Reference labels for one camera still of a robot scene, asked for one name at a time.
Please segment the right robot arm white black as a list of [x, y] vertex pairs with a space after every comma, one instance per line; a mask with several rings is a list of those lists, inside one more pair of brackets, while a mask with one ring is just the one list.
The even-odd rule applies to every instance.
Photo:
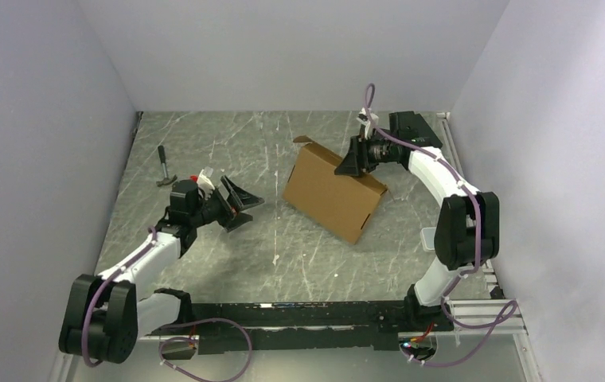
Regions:
[[404, 321], [422, 330], [443, 316], [442, 304], [463, 277], [475, 273], [499, 250], [499, 199], [472, 186], [443, 155], [443, 143], [424, 117], [414, 111], [392, 112], [389, 127], [364, 107], [359, 133], [334, 172], [364, 177], [381, 163], [399, 163], [417, 177], [438, 202], [435, 259], [404, 300]]

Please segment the brown cardboard box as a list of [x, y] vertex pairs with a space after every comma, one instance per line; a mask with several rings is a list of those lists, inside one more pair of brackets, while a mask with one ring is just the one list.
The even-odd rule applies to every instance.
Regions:
[[335, 174], [341, 156], [306, 135], [293, 143], [299, 153], [283, 199], [330, 233], [356, 244], [388, 187], [369, 174]]

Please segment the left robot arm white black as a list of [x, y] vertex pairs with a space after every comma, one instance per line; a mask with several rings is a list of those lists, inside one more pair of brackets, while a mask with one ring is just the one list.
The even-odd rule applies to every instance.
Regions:
[[226, 232], [252, 221], [248, 209], [264, 203], [228, 177], [223, 194], [204, 173], [176, 181], [170, 201], [146, 239], [116, 265], [72, 283], [60, 329], [62, 353], [80, 356], [88, 367], [123, 363], [137, 340], [160, 328], [187, 332], [195, 321], [192, 299], [182, 290], [162, 288], [142, 298], [139, 288], [176, 263], [197, 238], [199, 228], [217, 223]]

